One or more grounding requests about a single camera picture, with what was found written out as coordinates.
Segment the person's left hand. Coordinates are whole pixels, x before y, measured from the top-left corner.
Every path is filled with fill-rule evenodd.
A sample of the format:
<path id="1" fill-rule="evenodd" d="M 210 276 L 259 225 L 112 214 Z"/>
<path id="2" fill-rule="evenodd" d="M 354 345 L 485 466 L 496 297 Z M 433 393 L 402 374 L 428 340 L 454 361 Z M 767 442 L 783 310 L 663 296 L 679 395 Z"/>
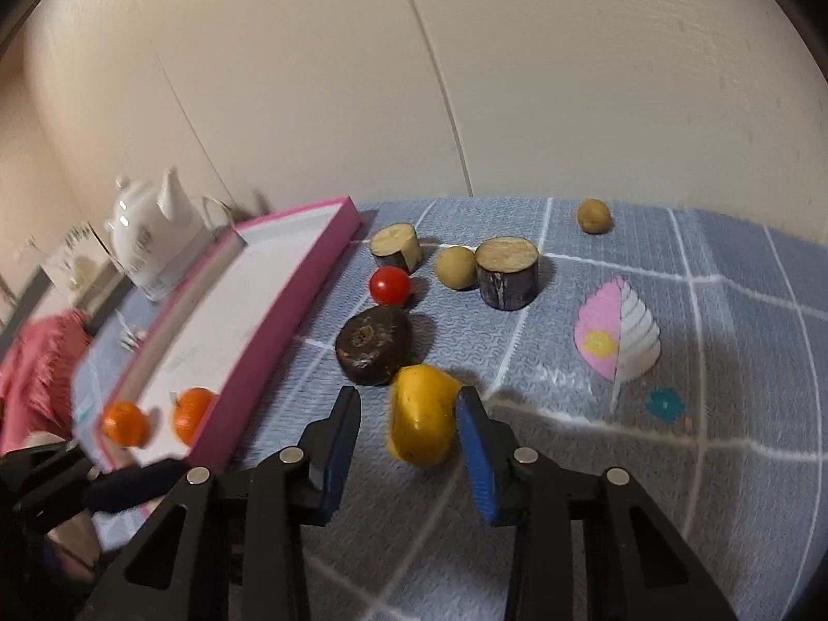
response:
<path id="1" fill-rule="evenodd" d="M 83 583 L 95 579 L 102 546 L 88 510 L 51 530 L 46 536 L 46 544 L 55 552 L 57 566 L 63 575 Z"/>

